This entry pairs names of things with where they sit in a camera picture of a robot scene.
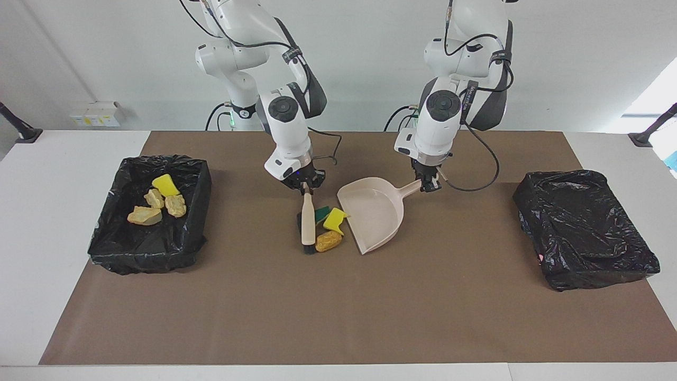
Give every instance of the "black cable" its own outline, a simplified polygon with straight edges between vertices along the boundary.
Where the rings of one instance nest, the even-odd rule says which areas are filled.
[[[311,130],[312,132],[316,133],[316,134],[319,134],[319,135],[333,136],[335,138],[338,138],[338,142],[336,143],[336,147],[334,147],[334,153],[333,154],[316,156],[316,157],[313,157],[313,160],[332,159],[332,161],[334,162],[334,165],[339,164],[339,160],[336,158],[336,153],[339,151],[339,146],[341,145],[341,142],[343,141],[343,136],[339,135],[339,134],[330,134],[328,132],[318,131],[318,130],[310,128],[310,127],[308,127],[308,129]]]
[[[415,114],[416,114],[416,111],[414,110],[414,112],[411,115],[407,115],[404,118],[402,118],[402,120],[399,122],[399,127],[397,128],[397,132],[400,132],[402,130],[402,123],[404,123],[404,121],[407,121],[407,124],[404,125],[404,128],[407,128],[407,126],[409,125],[409,122],[412,121],[412,118],[414,117]]]
[[[401,111],[404,111],[404,110],[406,110],[406,109],[408,109],[408,108],[409,108],[409,106],[402,106],[402,107],[398,108],[398,109],[390,116],[390,119],[388,119],[388,122],[385,124],[385,128],[383,129],[383,132],[388,132],[388,127],[390,127],[390,122],[393,121],[393,119],[397,116],[397,114],[399,114]]]
[[[219,103],[219,105],[216,106],[216,107],[212,110],[211,114],[209,114],[209,118],[207,118],[207,123],[206,123],[206,125],[204,126],[204,130],[205,130],[205,131],[209,131],[209,124],[211,123],[211,119],[214,117],[214,114],[216,114],[216,112],[219,110],[219,108],[221,108],[221,107],[227,107],[227,106],[228,106],[227,103]]]
[[[237,41],[233,40],[232,38],[230,38],[230,36],[225,32],[225,30],[221,26],[221,23],[219,22],[219,19],[216,18],[216,15],[214,15],[214,12],[211,9],[208,9],[207,12],[212,17],[212,19],[214,19],[214,22],[216,22],[216,25],[219,27],[219,30],[221,31],[221,33],[223,33],[225,38],[227,38],[228,41],[230,41],[236,47],[261,47],[261,46],[269,46],[269,45],[280,45],[280,46],[286,47],[287,49],[292,49],[292,47],[289,44],[284,43],[284,42],[279,42],[279,41],[268,41],[268,42],[262,42],[262,43],[254,43],[254,44],[251,44],[251,45],[237,42]]]
[[[456,50],[454,50],[453,52],[449,53],[449,51],[447,50],[447,47],[448,47],[448,46],[447,46],[447,38],[449,38],[449,28],[447,28],[447,29],[445,29],[445,32],[444,32],[444,53],[447,55],[447,57],[451,57],[451,56],[453,56],[454,54],[460,52],[461,49],[463,49],[464,47],[468,46],[468,45],[469,45],[471,42],[473,42],[474,40],[480,39],[480,38],[482,38],[482,37],[491,37],[491,38],[493,38],[493,39],[496,39],[497,41],[500,41],[500,39],[499,39],[496,35],[493,35],[493,34],[491,34],[491,33],[484,33],[484,34],[482,34],[482,35],[477,35],[477,36],[475,36],[475,37],[469,39],[468,41],[465,41],[465,42],[463,43],[463,45],[457,47]]]
[[[230,113],[228,111],[226,111],[224,113],[218,114],[217,117],[216,117],[216,128],[219,131],[221,131],[221,117],[224,116],[224,115],[230,116]]]
[[[409,120],[407,121],[407,124],[404,125],[404,128],[409,127],[409,122],[413,121],[414,119],[418,119],[418,115],[416,115],[416,111],[414,111],[414,113],[409,116]]]
[[[216,39],[221,39],[221,38],[222,38],[222,37],[220,37],[220,36],[217,36],[217,35],[213,34],[213,33],[210,32],[210,31],[206,30],[206,29],[205,29],[205,28],[197,21],[197,19],[195,19],[195,17],[193,17],[193,14],[190,13],[190,11],[188,10],[188,8],[185,6],[185,3],[183,2],[183,0],[179,0],[179,2],[181,3],[181,6],[183,7],[183,10],[185,10],[185,12],[190,16],[190,18],[195,22],[195,24],[197,24],[197,26],[200,27],[200,29],[202,29],[206,34],[208,34],[208,35],[210,35],[210,36],[212,36],[212,37],[214,37],[214,38],[216,38]]]
[[[503,70],[508,71],[508,74],[510,75],[510,83],[505,88],[499,89],[498,87],[495,89],[487,89],[486,87],[478,87],[477,91],[480,92],[491,92],[491,93],[502,93],[507,91],[512,87],[512,84],[515,83],[515,75],[512,73],[512,69],[510,68],[510,64],[505,61],[503,62]]]
[[[444,179],[444,182],[446,182],[448,186],[451,186],[453,189],[456,189],[457,191],[461,191],[461,192],[477,192],[477,191],[482,191],[483,189],[489,188],[491,185],[494,184],[494,182],[496,182],[496,180],[498,180],[498,176],[499,176],[500,173],[501,173],[501,163],[500,163],[500,161],[498,161],[498,157],[496,156],[496,153],[494,152],[494,150],[492,150],[492,148],[491,148],[484,140],[482,140],[482,138],[480,138],[479,135],[477,135],[477,132],[475,132],[469,125],[466,124],[465,126],[468,128],[468,131],[470,131],[470,133],[471,133],[474,137],[476,137],[476,139],[478,139],[480,143],[482,143],[482,145],[489,151],[489,153],[492,154],[492,157],[494,158],[494,161],[496,162],[496,173],[494,174],[494,178],[492,178],[492,181],[490,181],[489,184],[486,184],[485,186],[480,186],[479,188],[470,188],[470,189],[467,189],[467,188],[460,188],[459,186],[453,185],[453,184],[449,181],[449,179],[447,179],[447,177],[444,176],[444,174],[442,173],[442,171],[439,170],[439,167],[438,167],[438,172],[442,175],[442,178]]]
[[[303,71],[305,71],[305,77],[307,79],[305,90],[303,90],[303,95],[305,95],[308,94],[308,90],[310,90],[310,69],[308,65],[304,64],[303,62],[301,62],[301,66],[303,66]]]

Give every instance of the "dustpan handle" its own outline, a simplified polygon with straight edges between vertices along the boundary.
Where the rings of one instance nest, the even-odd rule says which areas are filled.
[[[399,194],[402,196],[402,198],[409,197],[420,190],[421,190],[421,180],[416,180],[413,183],[398,189]]]

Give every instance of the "white wall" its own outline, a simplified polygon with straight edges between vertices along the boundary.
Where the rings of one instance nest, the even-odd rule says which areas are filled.
[[[380,129],[432,77],[422,51],[441,37],[444,0],[261,3],[289,26],[328,94],[314,127]],[[677,56],[674,0],[507,7],[517,82],[505,129],[601,130]],[[227,99],[195,66],[209,37],[176,0],[2,0],[0,35],[0,98],[41,127],[71,128],[70,105],[96,98],[122,104],[125,128],[200,129]],[[251,73],[260,89],[293,79],[280,58]]]

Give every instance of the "wall socket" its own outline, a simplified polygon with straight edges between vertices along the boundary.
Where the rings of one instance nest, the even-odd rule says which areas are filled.
[[[125,121],[118,102],[95,102],[75,107],[69,114],[78,127],[120,127]]]

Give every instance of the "white table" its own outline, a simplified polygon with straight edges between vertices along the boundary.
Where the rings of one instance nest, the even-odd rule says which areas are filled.
[[[148,132],[45,132],[0,161],[0,380],[673,380],[677,363],[344,366],[38,367],[88,261],[87,246],[112,174],[138,156]],[[604,173],[661,260],[650,283],[677,321],[675,180],[627,136],[567,134],[583,167]],[[61,215],[70,216],[64,224]]]

